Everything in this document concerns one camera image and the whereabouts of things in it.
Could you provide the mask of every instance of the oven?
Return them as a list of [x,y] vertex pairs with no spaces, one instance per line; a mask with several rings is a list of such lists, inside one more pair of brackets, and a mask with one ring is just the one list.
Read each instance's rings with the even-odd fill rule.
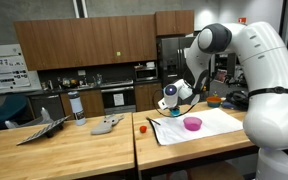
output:
[[101,84],[105,115],[136,112],[133,80]]

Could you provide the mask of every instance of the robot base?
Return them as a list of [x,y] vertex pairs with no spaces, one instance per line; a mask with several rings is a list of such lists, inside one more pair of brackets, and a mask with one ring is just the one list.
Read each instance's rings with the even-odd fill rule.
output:
[[256,180],[288,180],[288,155],[280,150],[260,149]]

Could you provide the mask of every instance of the refrigerator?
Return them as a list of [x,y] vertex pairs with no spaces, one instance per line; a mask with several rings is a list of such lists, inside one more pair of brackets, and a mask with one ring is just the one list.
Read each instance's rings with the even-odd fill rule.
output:
[[[157,39],[157,55],[162,86],[184,79],[194,85],[194,77],[186,65],[185,51],[191,47],[195,37],[171,37]],[[178,104],[188,104],[190,100],[179,99]]]

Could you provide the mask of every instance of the white bottle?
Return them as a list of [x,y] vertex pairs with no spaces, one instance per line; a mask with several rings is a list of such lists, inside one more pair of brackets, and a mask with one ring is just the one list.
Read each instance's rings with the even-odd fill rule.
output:
[[85,124],[86,119],[79,93],[77,91],[69,92],[68,96],[70,98],[73,114],[76,120],[75,124],[78,126]]

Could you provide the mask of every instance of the small red object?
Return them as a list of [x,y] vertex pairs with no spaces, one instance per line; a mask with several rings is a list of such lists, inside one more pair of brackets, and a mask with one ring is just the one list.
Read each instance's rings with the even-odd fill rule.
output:
[[141,127],[140,127],[141,133],[145,133],[145,132],[146,132],[146,129],[147,129],[146,126],[141,126]]

